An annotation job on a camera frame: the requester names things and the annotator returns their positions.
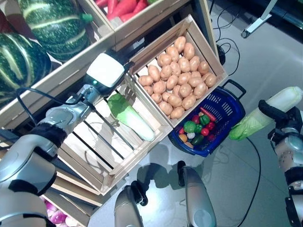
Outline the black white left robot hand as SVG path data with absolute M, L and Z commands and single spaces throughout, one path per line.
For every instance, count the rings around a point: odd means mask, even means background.
M 97 90 L 101 97 L 109 96 L 124 80 L 134 62 L 122 65 L 106 53 L 101 53 L 90 64 L 84 77 L 84 84 Z

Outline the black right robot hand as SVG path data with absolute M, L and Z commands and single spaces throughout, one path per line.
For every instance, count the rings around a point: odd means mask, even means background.
M 258 103 L 258 108 L 264 115 L 276 122 L 276 128 L 293 128 L 298 132 L 301 131 L 303 121 L 301 112 L 297 107 L 293 107 L 287 112 L 283 112 L 273 106 L 270 106 L 265 100 L 260 100 Z

